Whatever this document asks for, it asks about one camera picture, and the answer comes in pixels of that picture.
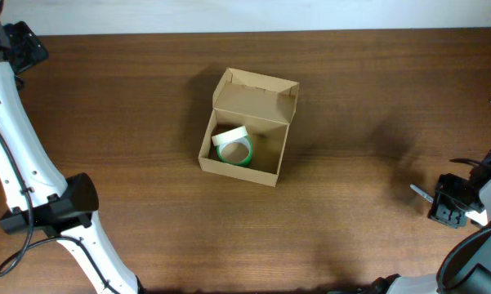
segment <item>box flap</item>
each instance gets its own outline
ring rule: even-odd
[[[296,112],[298,89],[298,82],[227,69],[214,91],[212,106],[289,124]]]

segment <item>wood grain surface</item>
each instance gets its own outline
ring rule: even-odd
[[[266,291],[434,273],[476,230],[426,218],[455,157],[491,148],[491,29],[42,38],[25,110],[66,176],[88,173],[100,219],[151,290]],[[200,170],[226,67],[301,83],[276,188]],[[0,185],[0,216],[6,210]],[[0,263],[23,235],[0,230]],[[38,232],[36,239],[44,236]],[[58,244],[0,293],[93,293]]]

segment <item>cardboard box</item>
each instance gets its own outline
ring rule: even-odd
[[[298,89],[298,82],[227,69],[212,96],[212,115],[199,151],[202,170],[276,186]],[[211,142],[211,136],[240,126],[247,128],[254,146],[248,167],[220,161]]]

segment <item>black cable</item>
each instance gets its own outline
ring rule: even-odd
[[[31,242],[31,238],[33,237],[34,216],[33,216],[33,202],[31,200],[29,189],[25,185],[25,181],[24,178],[22,177],[22,174],[20,173],[20,169],[16,165],[15,158],[13,158],[11,150],[9,149],[9,146],[7,146],[6,141],[3,139],[2,134],[0,134],[0,145],[2,146],[4,152],[6,153],[7,158],[9,159],[9,163],[11,164],[16,179],[18,180],[18,184],[20,185],[21,188],[20,192],[25,196],[25,201],[27,202],[27,209],[28,209],[28,228],[27,228],[27,235],[25,236],[24,245],[22,245],[22,248],[18,251],[19,254],[14,259],[14,261],[5,270],[2,271],[3,267],[5,266],[4,264],[0,266],[0,277],[3,277],[6,274],[9,274],[20,263],[20,261],[24,257],[24,254],[27,251],[27,246],[29,245],[29,243]]]
[[[28,209],[28,218],[29,218],[27,236],[25,237],[24,245],[18,252],[9,256],[3,263],[0,264],[0,277],[9,274],[20,263],[20,261],[24,257],[24,254],[28,250],[53,241],[70,241],[82,249],[83,253],[87,257],[89,262],[91,262],[91,265],[93,269],[96,271],[96,274],[98,274],[100,281],[104,284],[105,288],[109,289],[114,294],[120,294],[109,284],[109,281],[105,279],[104,275],[100,272],[100,269],[98,269],[98,265],[96,265],[95,261],[91,257],[91,254],[89,253],[87,248],[85,248],[85,246],[82,244],[81,241],[71,237],[60,236],[60,237],[45,238],[43,240],[29,244],[31,242],[31,238],[33,237],[33,231],[34,231],[33,200],[31,199],[31,195],[29,194],[29,189],[25,185],[25,181],[20,173],[20,169],[16,165],[15,158],[12,156],[11,150],[9,149],[9,146],[7,146],[7,143],[3,139],[1,133],[0,133],[0,145],[2,146],[4,152],[6,153],[7,158],[9,159],[9,163],[11,164],[11,167],[13,169],[13,172],[15,173],[16,179],[20,184],[20,187],[22,189],[21,193],[25,196],[25,201],[27,202],[27,209]],[[5,270],[2,271],[2,269],[10,262],[12,263]]]
[[[458,252],[461,251],[462,248],[467,246],[470,242],[476,240],[477,238],[488,234],[491,232],[491,227],[482,229],[481,231],[477,231],[473,233],[472,235],[468,236],[466,239],[464,239],[461,243],[459,243],[448,255],[447,258],[443,261],[443,264],[441,265],[440,272],[438,273],[437,277],[437,283],[438,283],[438,290],[440,291],[440,294],[445,294],[446,290],[449,290],[449,288],[445,288],[443,285],[443,280],[444,280],[444,274],[445,271],[447,270],[447,267],[450,264],[450,261],[456,256]]]
[[[486,163],[482,163],[481,161],[478,161],[478,160],[475,160],[475,159],[469,159],[469,158],[454,158],[454,159],[450,159],[450,162],[452,162],[452,163],[464,163],[464,164],[470,164],[470,165],[472,165],[473,167],[475,167],[475,165],[474,165],[474,164],[477,164],[478,166],[481,166],[481,167],[487,167],[487,168],[491,169],[491,165],[486,164]]]
[[[49,243],[49,242],[54,242],[54,241],[70,241],[72,243],[74,243],[76,246],[80,247],[83,251],[83,253],[85,254],[85,256],[87,257],[87,259],[89,260],[89,262],[91,262],[91,265],[92,267],[95,269],[96,273],[98,274],[98,277],[100,278],[101,282],[104,284],[105,288],[109,289],[112,293],[114,294],[119,294],[118,291],[116,291],[110,284],[109,284],[109,281],[107,281],[104,277],[104,275],[100,272],[100,269],[98,269],[98,265],[96,265],[96,263],[94,262],[94,260],[92,259],[92,256],[91,254],[89,253],[89,251],[85,248],[85,246],[83,245],[82,242],[80,242],[79,240],[75,239],[75,238],[71,238],[71,237],[65,237],[65,236],[60,236],[60,237],[50,237],[50,238],[45,238],[43,240],[40,240],[40,241],[37,241],[33,244],[30,244],[27,246],[27,250],[30,250],[30,249],[33,249],[37,246],[40,246],[40,245],[43,245],[45,243]],[[17,252],[11,256],[9,256],[0,266],[3,266],[5,264],[7,264],[8,262],[12,261],[13,259],[16,258],[16,256],[19,254],[20,252]]]

